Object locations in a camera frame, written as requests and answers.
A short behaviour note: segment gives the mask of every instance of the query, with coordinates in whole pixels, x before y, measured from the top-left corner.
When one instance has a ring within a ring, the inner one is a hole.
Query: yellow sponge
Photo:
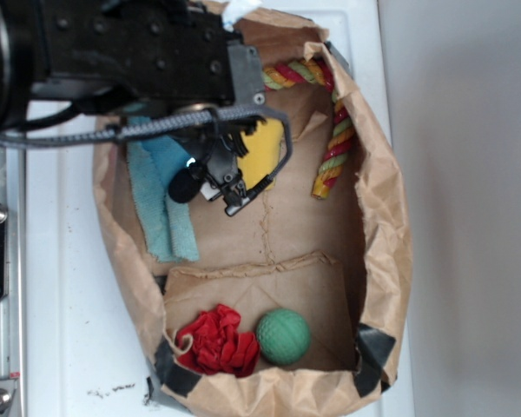
[[[237,166],[243,174],[247,189],[254,187],[276,167],[280,160],[280,141],[283,135],[284,127],[275,119],[267,119],[266,123],[258,122],[257,130],[250,136],[241,134],[249,153],[238,158]]]

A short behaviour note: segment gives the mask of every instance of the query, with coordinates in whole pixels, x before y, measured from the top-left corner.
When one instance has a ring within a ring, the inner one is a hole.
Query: multicolored rope
[[[348,151],[353,144],[355,128],[347,109],[334,89],[333,75],[322,59],[306,61],[292,61],[287,65],[277,64],[266,67],[262,74],[265,89],[277,90],[293,87],[299,83],[319,84],[332,94],[333,108],[333,135],[328,143],[327,151],[322,158],[319,173],[314,180],[311,195],[324,200],[330,189],[336,183],[344,168]]]

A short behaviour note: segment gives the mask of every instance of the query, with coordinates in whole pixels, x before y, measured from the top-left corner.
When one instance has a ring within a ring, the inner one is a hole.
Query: blue towel
[[[131,117],[131,124],[146,122]],[[168,196],[168,185],[191,156],[169,136],[128,145],[131,190],[147,249],[160,262],[198,261],[199,250],[187,204]]]

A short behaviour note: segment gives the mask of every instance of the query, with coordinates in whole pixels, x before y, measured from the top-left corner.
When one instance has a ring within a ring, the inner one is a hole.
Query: textured rubber ball
[[[265,314],[256,330],[260,352],[275,365],[298,361],[311,345],[311,331],[300,314],[278,308]]]

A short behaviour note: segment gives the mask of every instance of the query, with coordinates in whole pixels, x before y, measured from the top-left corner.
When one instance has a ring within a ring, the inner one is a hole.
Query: cable
[[[75,104],[71,104],[67,108],[55,113],[54,115],[28,120],[21,126],[17,127],[17,130],[20,132],[30,132],[31,130],[50,128],[52,126],[56,126],[57,124],[68,122],[80,114],[81,112],[77,109]]]
[[[218,116],[223,122],[239,121],[251,116],[264,116],[280,120],[284,125],[287,152],[270,175],[274,179],[291,157],[293,145],[289,121],[285,113],[255,104],[225,107],[218,110]],[[150,122],[124,127],[109,127],[98,132],[89,132],[67,136],[52,136],[44,138],[28,139],[0,134],[0,147],[16,149],[46,149],[83,144],[98,144],[113,142],[117,144],[152,139],[168,132],[198,127],[214,122],[212,114],[208,110],[181,113],[167,116]]]

